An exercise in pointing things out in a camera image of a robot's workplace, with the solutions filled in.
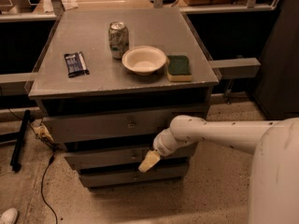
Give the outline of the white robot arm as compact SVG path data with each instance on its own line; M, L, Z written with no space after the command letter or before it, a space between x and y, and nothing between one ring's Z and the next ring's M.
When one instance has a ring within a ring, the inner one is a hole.
M162 157L199 142L253 156L248 224L299 224L299 118L209 122L180 115L154 138L138 170L145 173Z

